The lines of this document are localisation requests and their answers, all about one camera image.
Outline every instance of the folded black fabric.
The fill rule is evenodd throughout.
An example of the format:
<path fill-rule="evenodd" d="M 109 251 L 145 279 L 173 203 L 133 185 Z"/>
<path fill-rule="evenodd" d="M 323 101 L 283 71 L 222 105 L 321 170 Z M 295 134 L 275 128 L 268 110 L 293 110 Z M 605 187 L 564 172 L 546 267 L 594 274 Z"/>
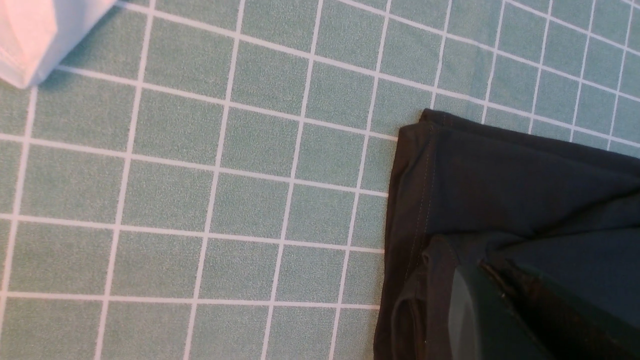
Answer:
<path fill-rule="evenodd" d="M 587 306 L 623 320 L 630 332 L 622 338 L 633 336 L 640 328 L 638 227 L 640 160 L 424 110 L 398 137 L 375 358 L 452 359 L 452 283 L 465 265 L 525 292 L 539 285 L 531 269 L 539 270 Z M 505 287 L 509 293 L 512 286 Z M 544 315 L 540 299 L 564 306 L 549 294 L 551 300 L 529 294 L 511 303 Z M 577 344 L 562 354 L 527 315 L 515 316 L 549 357 L 584 350 Z M 592 333 L 591 343 L 604 345 L 587 352 L 634 358 L 624 339 L 606 329 Z"/>

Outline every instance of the black garment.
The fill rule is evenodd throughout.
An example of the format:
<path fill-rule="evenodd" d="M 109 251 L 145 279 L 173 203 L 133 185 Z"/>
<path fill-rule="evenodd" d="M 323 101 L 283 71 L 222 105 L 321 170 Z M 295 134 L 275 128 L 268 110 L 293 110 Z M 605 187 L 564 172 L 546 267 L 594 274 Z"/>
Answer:
<path fill-rule="evenodd" d="M 640 160 L 424 110 L 399 132 L 375 358 L 451 359 L 454 273 L 481 263 L 640 328 L 639 225 Z"/>

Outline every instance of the green cutting mat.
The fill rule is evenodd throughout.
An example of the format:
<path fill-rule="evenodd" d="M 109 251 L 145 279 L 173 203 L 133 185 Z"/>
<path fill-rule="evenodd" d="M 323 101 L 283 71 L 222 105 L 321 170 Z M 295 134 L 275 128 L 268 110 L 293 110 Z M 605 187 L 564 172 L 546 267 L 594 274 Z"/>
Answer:
<path fill-rule="evenodd" d="M 120 1 L 0 106 L 2 359 L 368 359 L 398 128 L 640 157 L 640 3 Z"/>

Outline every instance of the white fabric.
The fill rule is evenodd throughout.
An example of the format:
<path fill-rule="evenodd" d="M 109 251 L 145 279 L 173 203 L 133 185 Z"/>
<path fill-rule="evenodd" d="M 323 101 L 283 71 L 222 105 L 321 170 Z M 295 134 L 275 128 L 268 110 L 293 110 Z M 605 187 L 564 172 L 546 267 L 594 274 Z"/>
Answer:
<path fill-rule="evenodd" d="M 116 0 L 0 0 L 0 78 L 36 85 Z"/>

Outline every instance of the grid square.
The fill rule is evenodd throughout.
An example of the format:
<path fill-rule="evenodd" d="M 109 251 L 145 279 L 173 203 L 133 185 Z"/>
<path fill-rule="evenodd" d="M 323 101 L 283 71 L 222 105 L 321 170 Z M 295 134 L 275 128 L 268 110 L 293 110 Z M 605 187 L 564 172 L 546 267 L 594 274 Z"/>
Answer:
<path fill-rule="evenodd" d="M 362 188 L 387 192 L 395 153 L 396 142 L 381 138 L 369 138 L 367 157 L 364 161 Z"/>
<path fill-rule="evenodd" d="M 487 108 L 484 123 L 489 126 L 499 127 L 501 129 L 518 131 L 519 133 L 526 133 L 529 131 L 530 120 L 527 117 L 514 113 L 509 113 L 494 108 Z"/>
<path fill-rule="evenodd" d="M 571 124 L 577 96 L 577 81 L 543 71 L 536 98 L 536 114 Z"/>
<path fill-rule="evenodd" d="M 346 245 L 354 197 L 351 192 L 295 185 L 287 239 Z"/>
<path fill-rule="evenodd" d="M 221 120 L 222 105 L 144 89 L 133 151 L 213 165 Z"/>
<path fill-rule="evenodd" d="M 211 231 L 280 238 L 288 189 L 280 181 L 221 174 Z"/>
<path fill-rule="evenodd" d="M 4 260 L 6 257 L 6 246 L 9 241 L 9 230 L 11 230 L 11 222 L 0 219 L 0 276 L 4 274 Z"/>
<path fill-rule="evenodd" d="M 539 120 L 533 120 L 531 133 L 533 135 L 544 136 L 545 138 L 563 141 L 569 141 L 571 137 L 571 129 L 549 124 L 548 122 L 542 122 Z"/>
<path fill-rule="evenodd" d="M 112 236 L 105 229 L 21 222 L 10 290 L 102 295 Z"/>
<path fill-rule="evenodd" d="M 17 142 L 0 141 L 0 213 L 13 212 L 13 196 L 18 180 L 22 146 Z"/>
<path fill-rule="evenodd" d="M 432 85 L 438 70 L 441 41 L 440 35 L 389 20 L 380 71 Z"/>
<path fill-rule="evenodd" d="M 613 136 L 640 143 L 640 102 L 618 98 Z"/>
<path fill-rule="evenodd" d="M 453 0 L 447 32 L 493 47 L 501 7 L 500 0 Z"/>
<path fill-rule="evenodd" d="M 123 159 L 32 145 L 23 215 L 113 223 Z"/>
<path fill-rule="evenodd" d="M 323 6 L 316 54 L 374 70 L 383 17 L 340 1 Z"/>
<path fill-rule="evenodd" d="M 29 90 L 19 90 L 8 83 L 0 83 L 0 133 L 11 135 L 24 134 L 29 106 Z"/>
<path fill-rule="evenodd" d="M 569 75 L 580 76 L 586 43 L 587 34 L 549 22 L 543 64 Z"/>
<path fill-rule="evenodd" d="M 385 237 L 387 198 L 360 194 L 351 246 L 382 249 Z"/>
<path fill-rule="evenodd" d="M 269 300 L 277 256 L 276 244 L 210 239 L 200 298 Z"/>
<path fill-rule="evenodd" d="M 589 40 L 584 79 L 607 88 L 618 88 L 623 50 L 596 38 Z"/>
<path fill-rule="evenodd" d="M 539 12 L 546 13 L 549 9 L 549 0 L 516 0 L 524 6 L 528 6 Z"/>
<path fill-rule="evenodd" d="M 447 113 L 475 122 L 482 121 L 482 105 L 469 100 L 438 94 L 436 95 L 436 101 L 433 104 L 433 108 L 440 111 L 446 111 Z"/>
<path fill-rule="evenodd" d="M 190 311 L 187 304 L 111 302 L 102 358 L 181 358 Z"/>
<path fill-rule="evenodd" d="M 629 49 L 640 51 L 640 9 L 634 8 L 634 15 L 631 19 L 631 28 L 629 29 Z"/>
<path fill-rule="evenodd" d="M 343 250 L 286 245 L 276 299 L 335 303 L 343 261 Z"/>
<path fill-rule="evenodd" d="M 190 298 L 196 282 L 201 238 L 120 233 L 111 293 Z"/>
<path fill-rule="evenodd" d="M 317 0 L 248 0 L 244 4 L 242 33 L 309 52 L 317 4 Z"/>
<path fill-rule="evenodd" d="M 627 53 L 625 68 L 622 70 L 620 91 L 631 96 L 640 97 L 640 56 Z"/>
<path fill-rule="evenodd" d="M 447 39 L 438 88 L 484 99 L 492 61 L 489 50 Z"/>
<path fill-rule="evenodd" d="M 317 62 L 311 76 L 307 117 L 365 129 L 372 91 L 372 76 Z"/>
<path fill-rule="evenodd" d="M 54 71 L 38 90 L 33 137 L 126 150 L 133 86 Z"/>
<path fill-rule="evenodd" d="M 305 124 L 296 178 L 342 186 L 356 185 L 364 136 Z"/>
<path fill-rule="evenodd" d="M 154 19 L 145 82 L 224 99 L 233 40 Z"/>
<path fill-rule="evenodd" d="M 607 150 L 607 143 L 609 141 L 599 136 L 583 133 L 582 131 L 574 131 L 571 142 L 579 143 L 585 146 L 595 147 L 597 149 Z"/>
<path fill-rule="evenodd" d="M 203 231 L 212 178 L 209 171 L 132 161 L 122 223 Z"/>
<path fill-rule="evenodd" d="M 101 308 L 97 301 L 9 298 L 0 357 L 91 359 Z"/>
<path fill-rule="evenodd" d="M 391 13 L 436 29 L 444 29 L 448 0 L 395 0 Z"/>
<path fill-rule="evenodd" d="M 240 0 L 158 0 L 156 10 L 235 29 Z"/>
<path fill-rule="evenodd" d="M 625 43 L 631 5 L 620 0 L 594 0 L 591 32 L 619 44 Z"/>
<path fill-rule="evenodd" d="M 334 318 L 335 309 L 327 307 L 274 308 L 267 359 L 328 358 Z"/>
<path fill-rule="evenodd" d="M 147 16 L 112 8 L 62 60 L 62 65 L 136 79 Z"/>
<path fill-rule="evenodd" d="M 290 176 L 298 125 L 297 121 L 232 108 L 227 119 L 222 166 Z"/>
<path fill-rule="evenodd" d="M 609 134 L 616 95 L 589 85 L 582 85 L 575 125 Z"/>
<path fill-rule="evenodd" d="M 191 340 L 192 359 L 258 359 L 266 306 L 198 305 Z"/>
<path fill-rule="evenodd" d="M 298 115 L 307 65 L 307 59 L 240 42 L 231 98 L 243 104 Z"/>
<path fill-rule="evenodd" d="M 500 31 L 500 50 L 538 62 L 546 23 L 543 17 L 506 4 Z"/>
<path fill-rule="evenodd" d="M 349 253 L 348 265 L 342 302 L 345 304 L 379 304 L 385 269 L 383 255 L 352 251 Z"/>
<path fill-rule="evenodd" d="M 504 56 L 497 56 L 489 101 L 513 109 L 531 111 L 538 70 Z"/>
<path fill-rule="evenodd" d="M 378 312 L 368 309 L 342 309 L 335 343 L 334 359 L 373 359 L 373 336 Z"/>
<path fill-rule="evenodd" d="M 594 0 L 562 0 L 554 1 L 551 16 L 571 25 L 587 30 L 591 19 L 591 5 Z"/>
<path fill-rule="evenodd" d="M 611 146 L 609 146 L 609 150 L 617 152 L 618 154 L 640 158 L 640 147 L 627 145 L 625 143 L 612 141 Z"/>
<path fill-rule="evenodd" d="M 431 102 L 431 92 L 380 79 L 371 117 L 371 131 L 397 136 L 400 127 L 414 124 Z"/>

